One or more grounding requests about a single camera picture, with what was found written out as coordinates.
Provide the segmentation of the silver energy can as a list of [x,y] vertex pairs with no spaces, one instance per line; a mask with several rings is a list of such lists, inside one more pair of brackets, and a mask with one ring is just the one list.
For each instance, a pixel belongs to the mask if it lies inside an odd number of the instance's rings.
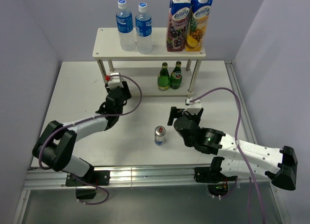
[[161,146],[164,144],[166,136],[166,129],[164,126],[157,126],[155,128],[155,144]]

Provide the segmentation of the green glass bottle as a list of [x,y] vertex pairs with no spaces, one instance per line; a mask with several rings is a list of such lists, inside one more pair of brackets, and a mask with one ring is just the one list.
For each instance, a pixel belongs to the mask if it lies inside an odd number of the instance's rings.
[[168,64],[166,62],[162,63],[162,68],[157,77],[157,86],[159,90],[165,91],[170,86],[170,75],[168,72]]
[[177,61],[175,68],[170,75],[170,87],[173,90],[179,89],[181,86],[181,83],[182,83],[181,65],[182,65],[182,63],[180,61]]

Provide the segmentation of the Pocari Sweat bottle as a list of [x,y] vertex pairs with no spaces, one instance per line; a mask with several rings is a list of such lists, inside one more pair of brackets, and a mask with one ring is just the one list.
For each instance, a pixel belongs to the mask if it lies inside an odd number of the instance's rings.
[[126,0],[118,0],[116,12],[117,29],[122,50],[131,51],[135,48],[134,23],[132,12],[127,6]]
[[138,51],[141,54],[150,54],[153,50],[152,43],[152,17],[148,12],[147,3],[138,5],[138,13],[135,16]]

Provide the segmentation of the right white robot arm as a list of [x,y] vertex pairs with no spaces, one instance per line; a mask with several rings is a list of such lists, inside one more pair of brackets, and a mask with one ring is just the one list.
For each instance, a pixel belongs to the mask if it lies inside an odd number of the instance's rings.
[[281,189],[294,191],[298,160],[292,147],[264,147],[212,128],[199,126],[203,109],[189,113],[188,109],[171,107],[168,125],[182,137],[185,146],[200,153],[213,155],[211,165],[196,170],[197,182],[218,183],[236,177],[270,179]]

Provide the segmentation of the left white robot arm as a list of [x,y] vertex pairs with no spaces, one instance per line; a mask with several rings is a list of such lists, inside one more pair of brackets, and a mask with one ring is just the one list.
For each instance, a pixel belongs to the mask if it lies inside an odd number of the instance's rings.
[[69,127],[69,124],[51,121],[35,144],[32,155],[41,159],[54,171],[65,171],[77,176],[77,180],[83,185],[94,184],[99,181],[94,167],[87,161],[73,155],[75,143],[97,132],[111,129],[119,120],[132,95],[126,81],[112,88],[106,86],[108,94],[105,102],[95,112],[95,116],[81,123],[77,121]]

